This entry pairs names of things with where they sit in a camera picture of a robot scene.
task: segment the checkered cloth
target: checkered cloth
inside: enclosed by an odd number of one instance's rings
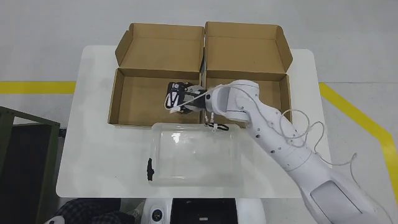
[[[56,213],[65,224],[127,224],[132,215],[120,212],[120,198],[78,198],[67,202]]]

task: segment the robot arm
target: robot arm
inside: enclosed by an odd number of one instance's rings
[[[257,83],[237,80],[209,91],[205,105],[214,114],[248,123],[251,137],[297,184],[305,206],[318,223],[377,223],[361,189],[329,168],[303,139],[289,139],[299,135],[294,126],[258,96]]]

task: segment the cardboard box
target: cardboard box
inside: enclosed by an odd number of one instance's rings
[[[199,113],[170,114],[164,101],[169,82],[200,84],[204,35],[203,27],[131,24],[115,51],[108,123],[199,123]]]
[[[207,89],[234,80],[259,84],[260,100],[281,112],[291,109],[287,69],[293,61],[280,26],[207,22],[205,27]],[[216,123],[242,123],[215,117]]]

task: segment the yellow tape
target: yellow tape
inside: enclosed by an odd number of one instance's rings
[[[319,83],[319,88],[325,99],[379,140],[390,175],[392,189],[398,203],[398,154],[391,134],[326,84]]]
[[[0,94],[71,94],[76,82],[0,82]]]

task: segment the white tabletop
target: white tabletop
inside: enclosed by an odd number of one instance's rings
[[[81,56],[68,131],[63,148],[57,194],[60,197],[300,197],[289,176],[257,144],[247,137],[242,149],[243,185],[228,187],[153,187],[147,181],[150,128],[120,127],[107,123],[116,46],[87,46]],[[317,71],[309,50],[292,50],[290,76],[292,108],[311,122],[325,122]],[[306,127],[293,114],[298,131]],[[310,133],[313,147],[320,129]],[[330,159],[327,135],[318,152]]]

